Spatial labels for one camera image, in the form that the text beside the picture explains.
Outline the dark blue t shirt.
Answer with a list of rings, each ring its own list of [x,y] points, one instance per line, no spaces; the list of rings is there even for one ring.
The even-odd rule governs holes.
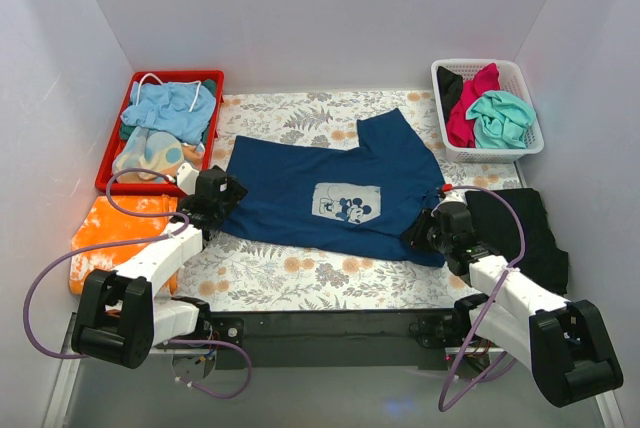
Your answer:
[[[248,193],[222,232],[257,242],[317,248],[440,268],[437,252],[401,238],[445,180],[434,154],[400,110],[360,120],[349,150],[239,136],[227,167]]]

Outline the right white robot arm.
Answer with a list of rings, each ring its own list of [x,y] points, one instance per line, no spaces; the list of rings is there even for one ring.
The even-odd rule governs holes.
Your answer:
[[[421,341],[465,350],[484,338],[526,366],[556,407],[622,386],[598,308],[554,294],[510,266],[478,237],[465,203],[444,201],[423,210],[402,238],[414,249],[442,254],[476,291],[456,301],[443,320],[420,320]]]

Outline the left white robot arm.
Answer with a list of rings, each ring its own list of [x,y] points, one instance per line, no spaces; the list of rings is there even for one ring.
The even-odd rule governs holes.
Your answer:
[[[183,166],[174,181],[184,196],[166,213],[164,231],[126,262],[86,277],[71,336],[74,352],[137,368],[156,345],[181,338],[200,348],[211,340],[208,304],[172,297],[163,287],[203,251],[248,191],[218,166]]]

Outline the black folded shirt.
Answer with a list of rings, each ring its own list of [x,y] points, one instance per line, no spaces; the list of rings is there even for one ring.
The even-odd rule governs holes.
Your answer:
[[[521,243],[515,221],[525,235],[525,254],[520,271],[546,290],[567,293],[569,254],[561,250],[549,227],[540,194],[531,188],[505,189],[500,198],[482,191],[465,193],[473,227],[479,238],[507,260],[520,253]]]

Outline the floral table cloth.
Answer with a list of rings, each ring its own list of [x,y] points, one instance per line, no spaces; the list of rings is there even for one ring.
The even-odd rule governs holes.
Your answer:
[[[446,181],[519,188],[514,164],[450,162],[429,91],[356,91],[225,96],[211,162],[225,167],[235,138],[351,149],[356,122],[398,108],[435,154]],[[178,292],[216,311],[448,308],[471,289],[447,268],[387,262],[217,235],[180,271]]]

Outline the yellow blue patterned garment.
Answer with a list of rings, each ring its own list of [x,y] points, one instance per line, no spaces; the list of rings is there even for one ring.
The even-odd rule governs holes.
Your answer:
[[[170,133],[136,127],[112,163],[112,172],[127,170],[116,178],[119,183],[163,183],[166,179],[162,176],[140,172],[140,169],[174,175],[184,162],[194,168],[201,167],[204,154],[202,143],[189,145]]]

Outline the red plastic tray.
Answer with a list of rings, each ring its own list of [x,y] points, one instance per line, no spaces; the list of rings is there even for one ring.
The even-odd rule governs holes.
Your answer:
[[[148,72],[136,72],[130,82],[128,89],[125,94],[125,98],[123,99],[121,108],[119,110],[119,115],[121,115],[126,108],[128,108],[131,102],[131,94],[133,93],[133,87],[135,83],[140,84],[144,82],[145,84],[158,84],[160,81],[162,82],[205,82],[206,80],[211,80],[215,83],[216,87],[213,92],[213,95],[216,100],[215,108],[212,113],[212,116],[208,122],[206,129],[206,137],[204,138],[204,153],[203,160],[196,163],[196,167],[198,169],[206,169],[209,167],[209,162],[212,158],[214,140],[217,137],[217,125],[219,119],[219,107],[223,102],[223,86],[224,86],[224,72],[221,70],[178,70],[178,71],[156,71],[152,72],[152,75],[155,75],[157,79],[149,76],[146,79],[144,77],[148,75]],[[107,183],[109,179],[114,174],[113,170],[113,162],[118,155],[123,151],[126,141],[123,140],[120,136],[120,128],[123,125],[121,118],[118,117],[112,134],[109,138],[103,160],[100,164],[98,173],[95,179],[95,187],[100,192],[105,192]],[[166,181],[156,182],[153,180],[145,181],[139,180],[135,183],[133,182],[125,182],[120,183],[115,181],[112,185],[112,193],[116,195],[168,195],[173,197],[181,197],[183,193],[179,190],[177,186],[174,184],[168,183]]]

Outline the magenta shirt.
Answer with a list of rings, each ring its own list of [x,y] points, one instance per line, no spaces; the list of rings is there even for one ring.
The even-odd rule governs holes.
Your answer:
[[[499,70],[495,63],[490,63],[478,71],[475,76],[463,83],[459,100],[451,109],[446,122],[448,141],[458,148],[474,148],[474,123],[466,119],[471,105],[486,91],[499,90]]]

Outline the orange tie-dye folded shirt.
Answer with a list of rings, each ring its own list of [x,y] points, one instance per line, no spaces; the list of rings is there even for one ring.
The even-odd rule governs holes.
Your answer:
[[[142,214],[173,212],[177,208],[177,199],[167,195],[118,195],[113,197],[113,201],[121,208]],[[142,218],[121,213],[105,196],[99,196],[73,236],[71,248],[78,250],[98,244],[159,236],[166,228],[168,220],[168,217]],[[81,294],[87,275],[94,269],[110,271],[137,255],[146,246],[148,243],[138,243],[100,248],[74,255],[69,274],[71,293]]]

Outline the teal shirt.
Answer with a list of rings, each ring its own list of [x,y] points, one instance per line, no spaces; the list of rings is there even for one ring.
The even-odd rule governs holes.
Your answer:
[[[525,135],[536,118],[531,105],[502,90],[485,92],[465,114],[480,149],[525,149]]]

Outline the black shirt in basket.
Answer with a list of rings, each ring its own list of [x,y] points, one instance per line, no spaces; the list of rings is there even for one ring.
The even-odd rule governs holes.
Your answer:
[[[464,79],[461,75],[439,66],[436,71],[436,80],[439,87],[444,120],[448,121],[451,111],[461,98]]]

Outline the white plastic basket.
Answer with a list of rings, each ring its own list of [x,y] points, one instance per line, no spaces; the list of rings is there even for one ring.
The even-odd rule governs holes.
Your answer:
[[[506,92],[520,98],[533,106],[522,71],[517,64],[499,59],[441,59],[431,65],[433,81],[434,102],[438,116],[439,128],[445,146],[445,157],[452,162],[465,163],[512,163],[526,155],[539,153],[544,147],[544,140],[540,125],[535,120],[532,126],[524,134],[524,149],[478,149],[455,147],[449,142],[446,134],[446,123],[441,100],[441,88],[437,80],[437,70],[444,67],[447,70],[460,75],[464,81],[472,79],[482,68],[495,63],[499,72],[500,87]]]

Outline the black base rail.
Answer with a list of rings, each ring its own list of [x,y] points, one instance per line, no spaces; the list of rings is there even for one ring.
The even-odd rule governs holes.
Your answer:
[[[255,368],[447,367],[464,323],[452,308],[217,312],[215,339],[242,348]]]

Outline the aluminium frame rail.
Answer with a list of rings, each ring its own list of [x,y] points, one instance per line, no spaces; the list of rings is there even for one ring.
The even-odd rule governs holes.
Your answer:
[[[43,428],[61,428],[65,426],[80,362],[80,359],[63,360],[61,362],[42,425]]]

